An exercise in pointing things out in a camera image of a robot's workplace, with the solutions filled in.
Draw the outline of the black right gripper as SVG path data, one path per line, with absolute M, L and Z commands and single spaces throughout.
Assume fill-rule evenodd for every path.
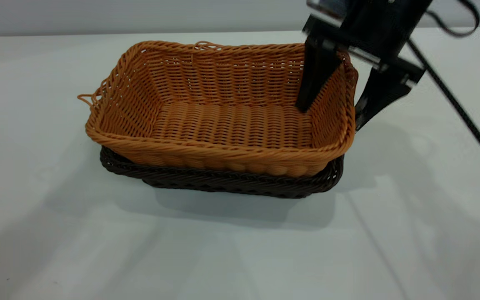
M 406 96 L 424 74 L 399 54 L 430 0 L 308 0 L 314 10 L 303 27 L 304 69 L 295 106 L 305 113 L 338 69 L 337 50 L 368 61 L 372 69 L 355 104 L 355 131 Z

